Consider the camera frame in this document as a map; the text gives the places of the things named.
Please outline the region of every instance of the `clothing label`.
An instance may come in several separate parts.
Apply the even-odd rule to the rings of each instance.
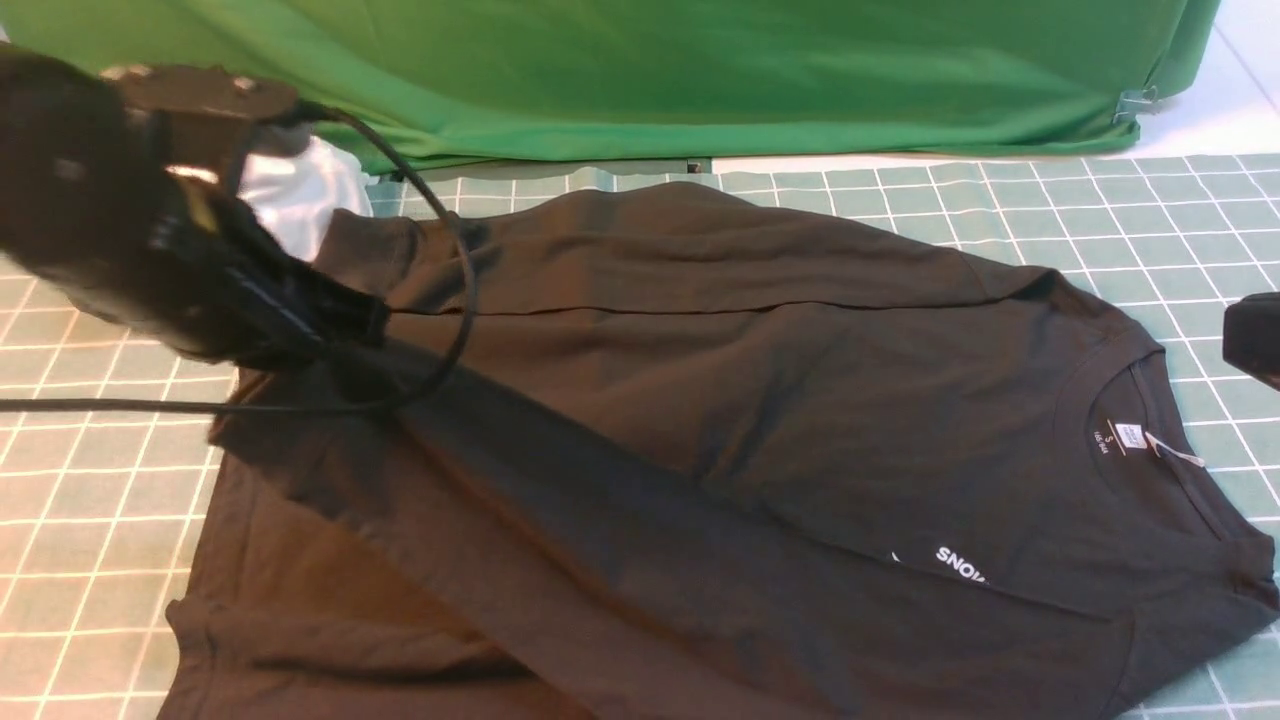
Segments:
[[[1132,447],[1134,450],[1147,448],[1147,438],[1143,436],[1142,425],[1116,423],[1116,436],[1125,447]]]

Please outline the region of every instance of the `cutting mat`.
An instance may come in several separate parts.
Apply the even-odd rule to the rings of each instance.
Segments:
[[[435,183],[463,215],[581,188],[689,181],[762,205],[837,214],[1006,263],[1059,268],[1169,348],[1188,434],[1260,528],[1280,537],[1280,393],[1221,360],[1225,305],[1280,284],[1280,155],[954,163],[797,174]],[[379,215],[428,217],[399,184]],[[0,393],[218,400],[230,372],[76,313],[0,266]],[[198,419],[0,416],[0,717],[154,717],[218,456]],[[1132,717],[1280,719],[1280,629],[1193,673]]]

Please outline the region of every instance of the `black t-shirt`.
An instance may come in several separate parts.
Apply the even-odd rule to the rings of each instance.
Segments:
[[[488,225],[431,401],[215,428],[163,717],[1110,717],[1280,616],[1271,538],[1153,450],[1161,348],[1053,270],[687,183]],[[316,261],[420,313],[362,352],[406,383],[461,299],[420,227]]]

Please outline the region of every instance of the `green fabric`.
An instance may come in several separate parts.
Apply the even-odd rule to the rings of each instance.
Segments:
[[[4,0],[0,23],[93,72],[280,78],[430,167],[1119,150],[1121,94],[1185,87],[1217,1]]]

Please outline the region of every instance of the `black cable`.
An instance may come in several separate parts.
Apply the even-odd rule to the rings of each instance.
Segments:
[[[417,384],[392,396],[344,405],[326,405],[308,407],[305,405],[276,406],[276,405],[244,405],[232,402],[189,402],[180,400],[129,400],[115,397],[68,397],[68,398],[38,398],[18,400],[0,398],[0,413],[163,413],[177,415],[364,415],[371,413],[385,413],[402,407],[410,402],[420,401],[435,392],[449,378],[457,366],[471,337],[471,327],[475,324],[476,304],[479,301],[479,288],[475,265],[471,263],[471,252],[467,249],[467,228],[462,219],[449,213],[440,202],[440,199],[431,192],[431,188],[422,181],[408,161],[387,142],[374,128],[365,124],[360,118],[323,105],[303,104],[303,111],[312,115],[311,119],[324,119],[349,126],[365,140],[374,145],[396,169],[404,176],[404,179],[420,192],[439,215],[440,220],[453,236],[454,249],[458,252],[458,263],[462,266],[463,302],[462,319],[453,342],[444,352],[439,365],[431,370]],[[415,314],[413,310],[392,310],[396,314]]]

